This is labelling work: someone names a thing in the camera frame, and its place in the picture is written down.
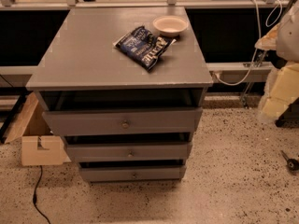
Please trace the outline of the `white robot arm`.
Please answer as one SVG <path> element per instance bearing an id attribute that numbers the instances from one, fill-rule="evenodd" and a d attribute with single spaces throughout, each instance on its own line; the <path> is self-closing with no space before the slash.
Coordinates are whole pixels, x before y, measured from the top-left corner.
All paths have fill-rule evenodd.
<path id="1" fill-rule="evenodd" d="M 255 47 L 273 51 L 278 57 L 276 68 L 267 77 L 258 106 L 259 119 L 271 122 L 299 99 L 299 1 L 256 42 Z"/>

